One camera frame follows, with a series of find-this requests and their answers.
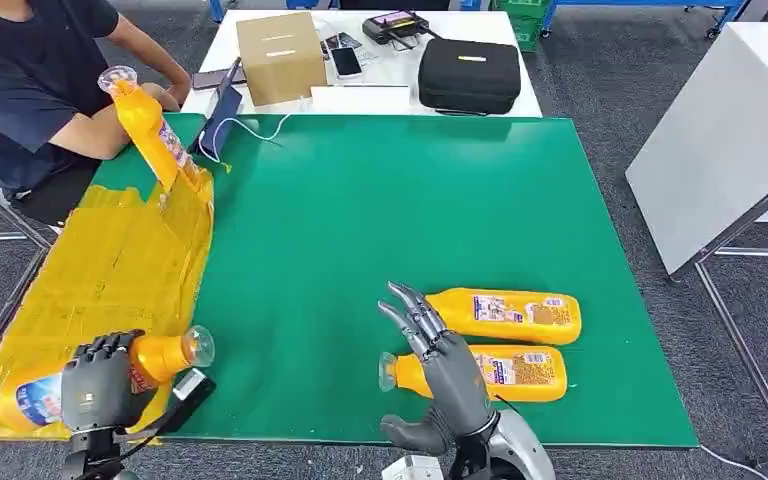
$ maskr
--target robotic hand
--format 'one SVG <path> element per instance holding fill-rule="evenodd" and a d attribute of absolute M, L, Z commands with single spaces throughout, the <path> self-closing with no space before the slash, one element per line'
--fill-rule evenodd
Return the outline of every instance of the robotic hand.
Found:
<path fill-rule="evenodd" d="M 484 378 L 464 339 L 448 330 L 425 298 L 405 285 L 388 283 L 405 304 L 407 316 L 380 301 L 378 309 L 402 331 L 419 358 L 434 396 L 425 419 L 408 423 L 396 415 L 381 419 L 381 429 L 397 447 L 432 455 L 446 453 L 455 440 L 496 420 Z"/>
<path fill-rule="evenodd" d="M 61 416 L 72 431 L 73 450 L 66 458 L 64 480 L 136 478 L 123 470 L 114 434 L 123 435 L 135 425 L 157 391 L 131 390 L 130 348 L 143 333 L 96 337 L 92 344 L 80 345 L 63 369 Z"/>
<path fill-rule="evenodd" d="M 528 423 L 515 410 L 499 412 L 491 405 L 464 339 L 446 328 L 424 296 L 402 284 L 388 282 L 388 288 L 404 303 L 407 315 L 380 300 L 378 309 L 407 338 L 434 399 L 420 423 L 385 415 L 381 430 L 387 438 L 397 447 L 431 455 L 457 445 L 453 480 L 554 480 L 552 462 Z"/>

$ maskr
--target gray carpet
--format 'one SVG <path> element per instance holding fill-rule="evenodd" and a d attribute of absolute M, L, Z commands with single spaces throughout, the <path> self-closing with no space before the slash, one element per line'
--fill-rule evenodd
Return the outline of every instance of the gray carpet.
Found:
<path fill-rule="evenodd" d="M 117 4 L 186 68 L 198 68 L 216 29 L 203 2 Z M 545 114 L 576 123 L 700 441 L 742 460 L 768 455 L 768 415 L 699 280 L 665 280 L 623 177 L 710 45 L 703 36 L 711 17 L 705 9 L 562 8 L 553 36 L 527 64 Z M 133 63 L 105 51 L 112 62 Z M 159 80 L 144 69 L 141 75 Z M 739 242 L 765 240 L 768 226 L 759 226 Z M 0 303 L 30 254 L 21 242 L 0 244 Z M 716 258 L 710 268 L 768 375 L 768 259 Z M 0 479 L 52 478 L 64 451 L 60 444 L 0 443 Z M 560 479 L 754 478 L 699 450 L 549 453 Z M 375 479 L 399 455 L 369 447 L 171 444 L 146 449 L 129 465 L 143 478 Z"/>

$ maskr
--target green table surface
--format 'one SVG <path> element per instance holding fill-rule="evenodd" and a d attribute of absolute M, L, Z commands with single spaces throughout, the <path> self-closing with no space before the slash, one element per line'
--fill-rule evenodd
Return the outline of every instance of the green table surface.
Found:
<path fill-rule="evenodd" d="M 189 140 L 204 119 L 168 121 Z M 222 160 L 199 160 L 216 224 L 194 315 L 218 388 L 174 437 L 382 443 L 382 415 L 420 419 L 428 400 L 378 387 L 381 352 L 409 351 L 375 308 L 397 280 L 579 300 L 566 395 L 517 405 L 544 443 L 697 445 L 571 121 L 298 115 L 272 143 L 235 126 Z M 154 178 L 129 148 L 95 183 Z"/>

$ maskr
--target dark t-shirt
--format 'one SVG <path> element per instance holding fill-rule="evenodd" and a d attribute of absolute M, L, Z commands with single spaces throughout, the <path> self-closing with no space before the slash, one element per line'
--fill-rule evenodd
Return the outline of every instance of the dark t-shirt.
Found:
<path fill-rule="evenodd" d="M 33 18 L 0 18 L 0 187 L 7 198 L 86 157 L 48 141 L 78 112 L 110 105 L 95 43 L 116 28 L 107 0 L 27 0 Z"/>

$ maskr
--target detergent bottle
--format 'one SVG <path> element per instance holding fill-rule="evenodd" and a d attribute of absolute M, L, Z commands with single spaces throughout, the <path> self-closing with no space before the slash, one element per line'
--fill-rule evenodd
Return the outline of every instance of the detergent bottle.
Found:
<path fill-rule="evenodd" d="M 564 345 L 581 333 L 578 301 L 569 295 L 451 288 L 425 298 L 463 335 Z"/>
<path fill-rule="evenodd" d="M 131 345 L 131 391 L 144 392 L 189 367 L 213 363 L 213 337 L 194 326 L 179 337 L 143 335 Z M 65 363 L 40 365 L 10 374 L 0 387 L 0 420 L 20 433 L 60 421 L 60 380 Z"/>
<path fill-rule="evenodd" d="M 113 97 L 122 128 L 148 162 L 154 175 L 169 192 L 183 172 L 194 189 L 199 185 L 198 167 L 181 140 L 163 119 L 163 108 L 140 88 L 137 72 L 131 67 L 110 67 L 98 77 L 98 86 Z"/>
<path fill-rule="evenodd" d="M 529 345 L 470 345 L 491 400 L 496 395 L 509 402 L 551 402 L 567 391 L 567 373 L 561 352 L 552 347 Z M 381 355 L 381 390 L 407 388 L 432 398 L 425 373 L 414 354 Z"/>

